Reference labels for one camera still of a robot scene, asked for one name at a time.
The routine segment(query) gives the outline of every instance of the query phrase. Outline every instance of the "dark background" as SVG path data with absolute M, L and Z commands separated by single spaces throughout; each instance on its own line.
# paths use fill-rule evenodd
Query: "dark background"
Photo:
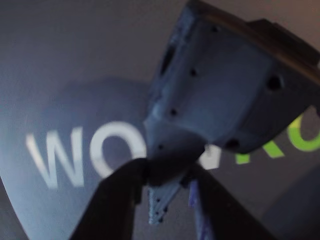
M 89 143 L 101 125 L 126 121 L 143 134 L 148 85 L 185 0 L 3 0 L 0 2 L 0 176 L 30 239 L 67 239 L 100 177 Z M 210 0 L 245 20 L 268 18 L 320 49 L 320 3 L 313 0 Z M 83 127 L 84 187 L 74 188 L 57 162 L 58 190 L 46 186 L 26 149 L 34 133 L 46 157 L 46 134 L 59 132 L 71 155 L 70 132 Z M 312 139 L 320 122 L 310 110 L 302 135 Z M 287 133 L 275 142 L 285 154 L 263 150 L 237 165 L 224 152 L 211 172 L 254 216 L 267 209 L 300 177 L 319 165 L 320 152 L 295 149 Z M 130 159 L 120 139 L 109 139 L 106 161 L 117 168 Z M 1 239 L 26 239 L 0 194 Z M 195 239 L 194 216 L 182 191 L 160 226 L 148 226 L 146 192 L 137 208 L 134 239 Z

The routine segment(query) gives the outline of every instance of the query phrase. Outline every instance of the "letter w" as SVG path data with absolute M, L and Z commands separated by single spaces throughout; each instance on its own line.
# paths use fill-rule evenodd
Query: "letter w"
M 39 148 L 34 135 L 28 134 L 26 136 L 25 144 L 48 188 L 58 188 L 56 156 L 60 161 L 62 167 L 64 168 L 67 176 L 69 177 L 72 185 L 74 187 L 84 186 L 84 171 L 82 160 L 82 132 L 82 127 L 77 127 L 74 128 L 71 133 L 71 147 L 74 169 L 70 164 L 70 161 L 61 143 L 57 131 L 50 131 L 46 135 L 48 169 L 46 168 L 44 160 L 39 152 Z

